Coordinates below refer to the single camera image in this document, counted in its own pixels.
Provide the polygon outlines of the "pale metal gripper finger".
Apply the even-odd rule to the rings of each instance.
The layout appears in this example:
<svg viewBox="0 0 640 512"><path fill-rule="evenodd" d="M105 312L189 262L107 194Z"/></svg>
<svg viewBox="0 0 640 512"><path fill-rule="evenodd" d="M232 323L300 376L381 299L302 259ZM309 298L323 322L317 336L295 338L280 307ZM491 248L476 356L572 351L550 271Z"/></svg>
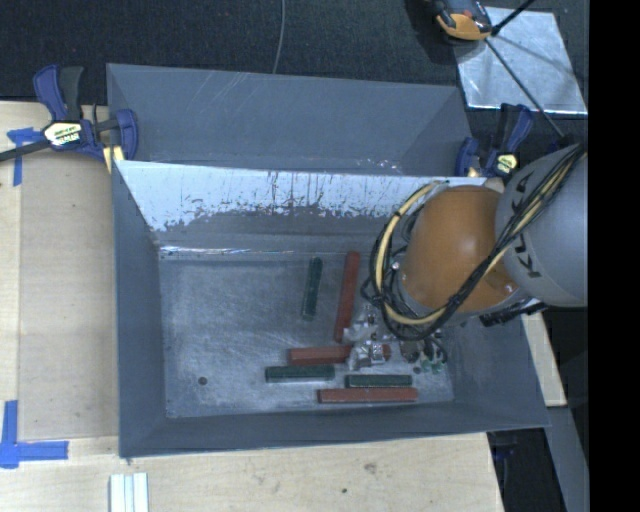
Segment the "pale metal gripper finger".
<svg viewBox="0 0 640 512"><path fill-rule="evenodd" d="M352 346L348 366L350 369L361 369L381 365L391 357L391 347L388 344L366 341Z"/></svg>
<svg viewBox="0 0 640 512"><path fill-rule="evenodd" d="M380 324L375 312L361 312L349 327L349 342L376 341Z"/></svg>

